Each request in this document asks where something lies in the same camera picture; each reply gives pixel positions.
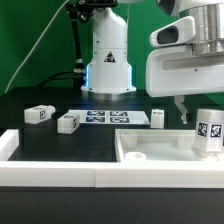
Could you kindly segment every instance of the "white cube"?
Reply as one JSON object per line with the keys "label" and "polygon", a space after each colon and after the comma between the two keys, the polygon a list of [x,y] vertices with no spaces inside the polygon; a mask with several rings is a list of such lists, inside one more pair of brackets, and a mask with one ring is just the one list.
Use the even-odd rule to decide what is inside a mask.
{"label": "white cube", "polygon": [[51,115],[55,112],[53,106],[39,105],[24,111],[25,123],[38,124],[40,122],[51,119]]}
{"label": "white cube", "polygon": [[58,133],[72,134],[79,127],[80,115],[66,113],[58,119]]}
{"label": "white cube", "polygon": [[153,109],[151,114],[151,128],[164,128],[164,110]]}
{"label": "white cube", "polygon": [[206,152],[223,151],[224,111],[198,109],[194,148]]}

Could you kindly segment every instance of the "black table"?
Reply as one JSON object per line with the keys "label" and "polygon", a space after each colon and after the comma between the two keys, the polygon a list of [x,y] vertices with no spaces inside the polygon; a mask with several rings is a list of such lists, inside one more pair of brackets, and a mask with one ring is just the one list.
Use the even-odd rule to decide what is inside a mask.
{"label": "black table", "polygon": [[[52,120],[35,127],[24,124],[24,109],[40,104],[56,107]],[[219,108],[203,95],[187,97],[186,106],[193,115],[189,125],[182,124],[171,97],[152,99],[139,91],[111,103],[80,97],[73,89],[23,87],[0,97],[0,128],[1,133],[20,130],[22,146],[11,160],[116,162],[115,128],[148,126],[81,125],[67,136],[57,135],[56,119],[68,109],[137,110],[150,118],[151,109],[158,108],[166,111],[166,128],[194,129],[198,108]],[[0,187],[3,224],[223,224],[223,208],[224,189]]]}

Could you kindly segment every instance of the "green wall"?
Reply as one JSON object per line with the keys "label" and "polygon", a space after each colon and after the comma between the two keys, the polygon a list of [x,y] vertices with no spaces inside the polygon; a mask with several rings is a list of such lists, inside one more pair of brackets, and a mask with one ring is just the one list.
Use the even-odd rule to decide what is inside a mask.
{"label": "green wall", "polygon": [[[0,94],[62,3],[62,0],[11,0],[10,3],[1,0]],[[127,4],[120,4],[114,11],[126,20],[127,9]],[[146,59],[152,50],[148,41],[150,33],[171,21],[172,18],[160,12],[154,0],[130,5],[128,61],[133,66],[134,85],[139,89],[145,88]],[[91,22],[79,24],[86,64],[92,57],[91,27]],[[73,69],[74,66],[72,30],[67,12],[62,10],[18,74],[12,88],[35,86],[51,74]]]}

